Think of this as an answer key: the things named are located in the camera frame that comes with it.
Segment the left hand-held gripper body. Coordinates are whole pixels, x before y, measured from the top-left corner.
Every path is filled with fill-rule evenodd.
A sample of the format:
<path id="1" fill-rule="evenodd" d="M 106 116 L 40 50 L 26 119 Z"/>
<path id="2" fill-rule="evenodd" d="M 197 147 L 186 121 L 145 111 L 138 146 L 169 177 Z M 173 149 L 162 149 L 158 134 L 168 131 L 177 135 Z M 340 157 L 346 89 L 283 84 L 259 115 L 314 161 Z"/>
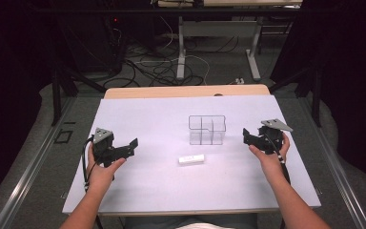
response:
<path id="1" fill-rule="evenodd" d="M 98 165 L 109 167 L 114 161 L 122 158 L 122 154 L 117 152 L 112 146 L 114 140 L 113 132 L 101 128 L 96 128 L 93 135 L 93 157 Z"/>

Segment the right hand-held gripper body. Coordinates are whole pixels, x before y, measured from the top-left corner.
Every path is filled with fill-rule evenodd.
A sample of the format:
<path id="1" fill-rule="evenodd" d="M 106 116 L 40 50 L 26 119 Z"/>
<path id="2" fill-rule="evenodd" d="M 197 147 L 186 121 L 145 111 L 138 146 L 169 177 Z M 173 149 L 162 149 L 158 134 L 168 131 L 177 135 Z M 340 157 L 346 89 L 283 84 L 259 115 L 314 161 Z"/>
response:
<path id="1" fill-rule="evenodd" d="M 264 142 L 262 151 L 267 155 L 277 153 L 283 144 L 283 132 L 292 132 L 294 129 L 278 118 L 262 120 L 261 123 L 263 126 L 258 131 Z"/>

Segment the person's right hand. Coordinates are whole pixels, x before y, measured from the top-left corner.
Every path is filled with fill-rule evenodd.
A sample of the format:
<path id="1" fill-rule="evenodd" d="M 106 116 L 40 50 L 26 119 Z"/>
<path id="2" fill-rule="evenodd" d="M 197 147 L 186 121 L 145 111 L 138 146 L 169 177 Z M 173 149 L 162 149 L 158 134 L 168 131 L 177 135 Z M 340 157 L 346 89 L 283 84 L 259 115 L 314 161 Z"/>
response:
<path id="1" fill-rule="evenodd" d="M 281 166 L 282 162 L 286 162 L 286 155 L 290 148 L 289 138 L 282 134 L 283 145 L 277 154 L 266 155 L 264 152 L 256 148 L 254 145 L 249 146 L 249 150 L 259 159 L 262 171 L 269 182 L 283 179 L 286 181 L 285 171 Z"/>

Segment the person's left hand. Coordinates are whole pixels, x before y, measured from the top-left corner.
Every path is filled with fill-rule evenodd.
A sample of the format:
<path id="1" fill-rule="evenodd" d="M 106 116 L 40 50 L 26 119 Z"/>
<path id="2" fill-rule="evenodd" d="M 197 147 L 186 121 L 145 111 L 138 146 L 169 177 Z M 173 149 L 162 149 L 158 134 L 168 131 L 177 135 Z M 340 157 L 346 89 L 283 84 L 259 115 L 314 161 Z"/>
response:
<path id="1" fill-rule="evenodd" d="M 109 167 L 99 166 L 93 156 L 93 146 L 90 144 L 88 150 L 88 178 L 89 193 L 105 194 L 110 188 L 115 172 L 126 162 L 125 158 L 119 158 L 112 162 Z"/>

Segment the clear acrylic divided organizer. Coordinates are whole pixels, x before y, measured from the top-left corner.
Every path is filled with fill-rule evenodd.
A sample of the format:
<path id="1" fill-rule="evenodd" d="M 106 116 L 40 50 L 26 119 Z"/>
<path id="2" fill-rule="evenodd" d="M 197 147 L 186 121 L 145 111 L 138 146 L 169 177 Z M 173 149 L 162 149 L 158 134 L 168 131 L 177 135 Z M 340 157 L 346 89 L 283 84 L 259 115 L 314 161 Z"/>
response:
<path id="1" fill-rule="evenodd" d="M 226 133 L 224 115 L 190 115 L 191 145 L 222 145 Z"/>

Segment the small white box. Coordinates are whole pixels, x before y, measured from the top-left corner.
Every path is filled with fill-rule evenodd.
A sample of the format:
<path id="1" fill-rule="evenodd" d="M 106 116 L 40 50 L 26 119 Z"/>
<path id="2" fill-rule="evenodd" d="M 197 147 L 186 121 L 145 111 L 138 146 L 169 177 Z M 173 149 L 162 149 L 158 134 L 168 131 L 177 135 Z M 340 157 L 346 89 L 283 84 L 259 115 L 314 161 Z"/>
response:
<path id="1" fill-rule="evenodd" d="M 182 156 L 178 159 L 180 165 L 187 165 L 193 163 L 201 163 L 205 160 L 204 155 L 194 155 L 194 156 Z"/>

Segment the black metal stand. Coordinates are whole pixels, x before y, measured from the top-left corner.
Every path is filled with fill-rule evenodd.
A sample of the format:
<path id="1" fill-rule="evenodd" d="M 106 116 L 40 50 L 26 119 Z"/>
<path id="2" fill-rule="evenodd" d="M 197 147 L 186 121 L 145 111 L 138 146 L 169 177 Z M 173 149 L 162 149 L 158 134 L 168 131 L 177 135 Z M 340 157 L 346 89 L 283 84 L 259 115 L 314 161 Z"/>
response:
<path id="1" fill-rule="evenodd" d="M 312 93 L 312 109 L 311 117 L 317 127 L 321 127 L 320 122 L 320 96 L 321 96 L 321 81 L 322 81 L 322 67 L 319 65 L 309 65 L 301 68 L 296 73 L 285 77 L 278 83 L 274 83 L 269 88 L 271 93 L 278 89 L 293 83 L 298 80 L 298 85 L 295 88 L 296 97 L 306 97 L 308 93 Z"/>
<path id="2" fill-rule="evenodd" d="M 89 87 L 104 93 L 107 89 L 88 79 L 82 73 L 71 69 L 60 62 L 54 61 L 51 67 L 52 102 L 53 102 L 53 121 L 52 126 L 56 125 L 62 117 L 61 92 L 66 96 L 76 97 L 79 93 L 74 84 L 74 80 L 81 81 Z"/>

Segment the black equipment with red light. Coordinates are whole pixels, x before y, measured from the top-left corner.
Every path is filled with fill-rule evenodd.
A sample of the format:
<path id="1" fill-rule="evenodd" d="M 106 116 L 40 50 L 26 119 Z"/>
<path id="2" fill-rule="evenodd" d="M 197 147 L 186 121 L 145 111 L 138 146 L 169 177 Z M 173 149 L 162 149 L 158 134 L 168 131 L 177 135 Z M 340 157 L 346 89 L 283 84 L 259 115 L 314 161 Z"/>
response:
<path id="1" fill-rule="evenodd" d="M 121 41 L 112 40 L 101 17 L 68 15 L 61 16 L 58 20 L 79 72 L 121 72 Z"/>

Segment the silver floor rail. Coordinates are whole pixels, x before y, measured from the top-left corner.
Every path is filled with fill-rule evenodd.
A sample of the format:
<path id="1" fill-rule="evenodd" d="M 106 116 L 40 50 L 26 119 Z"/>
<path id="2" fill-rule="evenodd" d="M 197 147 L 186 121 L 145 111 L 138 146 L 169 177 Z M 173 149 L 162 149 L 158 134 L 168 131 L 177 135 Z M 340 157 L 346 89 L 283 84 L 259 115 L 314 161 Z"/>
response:
<path id="1" fill-rule="evenodd" d="M 0 229 L 58 229 L 79 159 L 83 130 L 75 116 L 77 98 L 67 98 L 51 125 L 43 107 L 21 152 L 0 187 Z"/>
<path id="2" fill-rule="evenodd" d="M 353 219 L 356 229 L 366 229 L 366 216 L 361 208 L 359 201 L 356 198 L 356 194 L 348 181 L 346 173 L 336 155 L 335 150 L 330 145 L 328 139 L 324 135 L 323 130 L 315 124 L 312 118 L 312 108 L 309 105 L 307 98 L 298 99 L 300 107 L 303 113 L 307 116 L 307 120 L 312 126 L 320 145 L 323 148 L 322 154 L 325 158 L 326 164 L 334 178 L 337 189 L 345 203 L 348 212 Z"/>

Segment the white metal desk frame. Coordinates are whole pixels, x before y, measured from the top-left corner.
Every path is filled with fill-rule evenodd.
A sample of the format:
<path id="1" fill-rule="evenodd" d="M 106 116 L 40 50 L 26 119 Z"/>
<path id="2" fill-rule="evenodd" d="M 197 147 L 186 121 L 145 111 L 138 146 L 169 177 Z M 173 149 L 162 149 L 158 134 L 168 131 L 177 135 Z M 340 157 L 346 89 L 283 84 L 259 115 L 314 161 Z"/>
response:
<path id="1" fill-rule="evenodd" d="M 258 40 L 261 35 L 263 19 L 257 17 L 253 21 L 185 21 L 182 16 L 178 20 L 179 55 L 177 62 L 177 79 L 185 76 L 186 49 L 185 37 L 250 37 L 252 46 L 246 50 L 249 67 L 254 81 L 260 81 L 261 75 L 256 64 L 255 54 Z"/>

